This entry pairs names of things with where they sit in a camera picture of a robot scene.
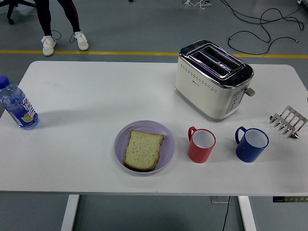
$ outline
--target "person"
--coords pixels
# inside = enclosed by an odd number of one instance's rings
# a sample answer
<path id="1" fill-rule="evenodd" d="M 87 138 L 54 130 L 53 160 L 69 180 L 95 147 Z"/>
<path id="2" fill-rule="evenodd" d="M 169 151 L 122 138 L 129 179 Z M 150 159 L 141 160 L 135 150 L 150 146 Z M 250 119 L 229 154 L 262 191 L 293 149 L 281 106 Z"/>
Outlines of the person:
<path id="1" fill-rule="evenodd" d="M 34 7 L 37 9 L 38 20 L 43 29 L 44 36 L 41 42 L 43 43 L 43 54 L 50 56 L 53 54 L 54 46 L 57 44 L 51 33 L 51 13 L 49 10 L 49 0 L 34 0 Z M 72 0 L 58 0 L 64 9 L 64 13 L 72 25 L 75 41 L 81 51 L 86 51 L 89 48 L 88 41 L 85 35 L 80 31 L 79 19 L 75 5 Z"/>

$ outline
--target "plate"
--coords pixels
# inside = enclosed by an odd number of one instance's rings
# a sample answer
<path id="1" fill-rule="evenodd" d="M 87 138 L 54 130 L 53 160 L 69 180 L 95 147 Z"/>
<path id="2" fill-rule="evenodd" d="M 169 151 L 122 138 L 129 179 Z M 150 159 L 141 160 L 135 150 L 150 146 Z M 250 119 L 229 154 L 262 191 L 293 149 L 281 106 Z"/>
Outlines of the plate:
<path id="1" fill-rule="evenodd" d="M 153 171 L 150 172 L 137 172 L 133 171 L 129 168 L 126 168 L 123 164 L 124 162 L 124 156 L 125 156 L 125 150 L 129 142 L 130 132 L 132 129 L 139 130 L 139 131 L 145 131 L 149 133 L 156 133 L 164 135 L 164 141 L 160 150 L 160 157 L 159 161 L 156 165 L 156 168 Z M 126 169 L 129 171 L 139 173 L 142 175 L 152 174 L 155 172 L 158 172 L 162 170 L 164 167 L 166 167 L 174 154 L 175 151 L 175 141 L 172 133 L 162 124 L 157 123 L 155 121 L 151 120 L 140 120 L 133 122 L 131 124 L 128 124 L 122 130 L 118 133 L 115 139 L 115 155 L 120 162 L 121 165 L 123 165 Z"/>

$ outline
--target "red mug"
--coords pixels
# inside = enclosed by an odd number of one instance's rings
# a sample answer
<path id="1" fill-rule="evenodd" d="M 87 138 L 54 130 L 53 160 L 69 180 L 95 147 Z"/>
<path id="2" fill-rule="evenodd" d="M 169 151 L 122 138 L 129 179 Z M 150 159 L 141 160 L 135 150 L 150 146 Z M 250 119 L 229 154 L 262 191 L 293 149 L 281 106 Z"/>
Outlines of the red mug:
<path id="1" fill-rule="evenodd" d="M 188 130 L 188 139 L 190 141 L 188 149 L 189 158 L 196 163 L 207 161 L 216 143 L 214 134 L 207 129 L 190 127 Z"/>

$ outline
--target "white table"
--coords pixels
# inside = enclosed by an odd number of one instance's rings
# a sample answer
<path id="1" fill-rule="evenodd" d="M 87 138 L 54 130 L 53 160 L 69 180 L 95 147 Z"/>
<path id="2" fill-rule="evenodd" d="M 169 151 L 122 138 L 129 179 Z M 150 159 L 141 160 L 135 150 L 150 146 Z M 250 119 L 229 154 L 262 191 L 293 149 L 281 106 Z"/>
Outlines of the white table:
<path id="1" fill-rule="evenodd" d="M 213 123 L 175 90 L 177 64 L 45 62 L 30 65 L 20 88 L 40 115 L 21 130 L 0 119 L 0 191 L 67 194 L 308 195 L 308 125 L 297 140 L 269 123 L 287 105 L 308 117 L 307 90 L 287 65 L 252 65 L 238 110 Z M 173 134 L 176 151 L 163 170 L 142 177 L 121 167 L 114 141 L 127 124 L 153 120 Z M 190 126 L 211 130 L 217 143 L 203 164 L 187 156 Z M 269 146 L 253 163 L 235 154 L 240 126 L 259 128 Z"/>

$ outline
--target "metal toast rack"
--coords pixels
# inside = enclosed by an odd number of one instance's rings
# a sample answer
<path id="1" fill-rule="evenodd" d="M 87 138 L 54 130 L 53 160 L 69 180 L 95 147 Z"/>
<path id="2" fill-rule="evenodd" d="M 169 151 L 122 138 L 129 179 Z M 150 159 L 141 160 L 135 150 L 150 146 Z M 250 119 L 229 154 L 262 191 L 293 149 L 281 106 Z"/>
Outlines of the metal toast rack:
<path id="1" fill-rule="evenodd" d="M 303 117 L 300 113 L 298 113 L 296 110 L 294 110 L 292 107 L 287 106 L 282 114 L 278 115 L 275 113 L 275 115 L 270 116 L 270 122 L 274 124 L 274 127 L 277 127 L 280 125 L 278 131 L 285 128 L 283 134 L 286 134 L 288 132 L 288 138 L 291 137 L 293 139 L 298 139 L 298 131 L 306 124 L 307 119 Z"/>

